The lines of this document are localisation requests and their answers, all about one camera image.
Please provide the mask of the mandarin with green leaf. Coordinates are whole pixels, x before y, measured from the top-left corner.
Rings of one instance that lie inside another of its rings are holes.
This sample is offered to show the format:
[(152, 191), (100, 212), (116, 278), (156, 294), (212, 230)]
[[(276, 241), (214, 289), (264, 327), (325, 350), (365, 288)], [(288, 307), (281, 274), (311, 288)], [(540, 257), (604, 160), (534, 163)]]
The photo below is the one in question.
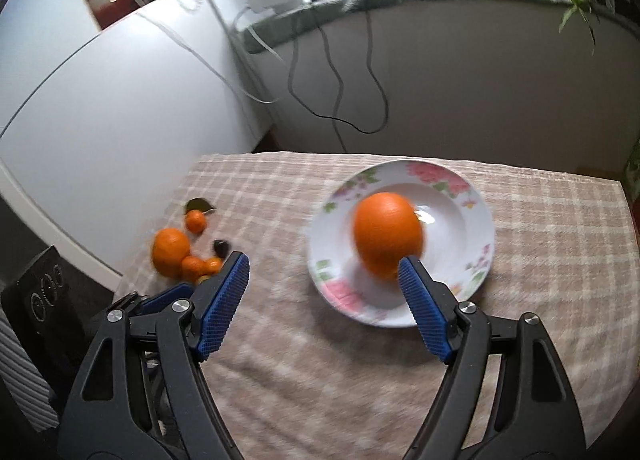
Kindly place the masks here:
[(204, 198), (193, 198), (184, 206), (184, 226), (194, 235), (201, 235), (207, 228), (207, 215), (216, 208)]

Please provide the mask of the large bumpy orange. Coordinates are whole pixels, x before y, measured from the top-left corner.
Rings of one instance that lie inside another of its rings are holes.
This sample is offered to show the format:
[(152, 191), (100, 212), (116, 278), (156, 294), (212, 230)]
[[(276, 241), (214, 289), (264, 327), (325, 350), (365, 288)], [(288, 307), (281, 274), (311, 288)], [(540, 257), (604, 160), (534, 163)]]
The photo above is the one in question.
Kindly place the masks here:
[(190, 253), (190, 239), (184, 232), (177, 228), (164, 228), (155, 235), (151, 261), (160, 276), (178, 278), (181, 263)]

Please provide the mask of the floral white plate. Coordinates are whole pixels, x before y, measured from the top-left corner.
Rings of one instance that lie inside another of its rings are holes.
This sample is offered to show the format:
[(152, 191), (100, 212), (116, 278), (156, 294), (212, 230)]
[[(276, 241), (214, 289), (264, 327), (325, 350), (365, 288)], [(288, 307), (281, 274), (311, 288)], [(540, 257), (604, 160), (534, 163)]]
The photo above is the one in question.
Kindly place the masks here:
[(400, 159), (342, 178), (308, 229), (307, 267), (329, 306), (382, 328), (414, 320), (398, 287), (399, 262), (420, 258), (459, 301), (490, 271), (496, 230), (472, 183), (447, 165)]

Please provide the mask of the large round orange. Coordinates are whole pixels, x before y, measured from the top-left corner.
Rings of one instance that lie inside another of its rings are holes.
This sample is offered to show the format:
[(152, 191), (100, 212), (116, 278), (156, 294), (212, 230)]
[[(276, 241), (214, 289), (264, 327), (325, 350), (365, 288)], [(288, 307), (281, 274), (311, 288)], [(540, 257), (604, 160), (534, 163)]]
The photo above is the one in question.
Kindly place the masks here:
[(414, 206), (400, 194), (385, 191), (357, 204), (352, 241), (364, 269), (382, 280), (397, 277), (403, 258), (420, 258), (426, 243)]

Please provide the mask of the dark cherry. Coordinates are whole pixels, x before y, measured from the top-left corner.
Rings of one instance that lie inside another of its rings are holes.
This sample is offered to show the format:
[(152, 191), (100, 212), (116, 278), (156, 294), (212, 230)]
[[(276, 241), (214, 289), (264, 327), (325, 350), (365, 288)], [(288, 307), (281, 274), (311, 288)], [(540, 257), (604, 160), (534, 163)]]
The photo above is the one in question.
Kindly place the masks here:
[(231, 252), (231, 244), (228, 240), (217, 239), (213, 242), (213, 251), (217, 258), (225, 260)]

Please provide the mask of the small kumquat orange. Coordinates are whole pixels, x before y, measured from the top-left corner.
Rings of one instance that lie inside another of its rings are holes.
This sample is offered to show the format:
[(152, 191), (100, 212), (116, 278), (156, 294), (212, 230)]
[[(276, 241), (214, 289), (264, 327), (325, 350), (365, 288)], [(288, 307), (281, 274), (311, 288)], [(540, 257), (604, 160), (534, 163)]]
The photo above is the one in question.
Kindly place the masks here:
[(206, 276), (217, 275), (221, 271), (224, 260), (219, 256), (212, 256), (204, 261), (204, 274)]

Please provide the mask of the small mandarin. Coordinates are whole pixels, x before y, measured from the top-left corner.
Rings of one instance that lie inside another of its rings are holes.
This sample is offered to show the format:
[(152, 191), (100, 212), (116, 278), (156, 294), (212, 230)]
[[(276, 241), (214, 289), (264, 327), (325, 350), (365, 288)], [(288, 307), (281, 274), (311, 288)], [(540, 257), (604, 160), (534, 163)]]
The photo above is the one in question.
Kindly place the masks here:
[(186, 256), (180, 264), (180, 277), (183, 281), (195, 284), (206, 273), (206, 261), (194, 255)]

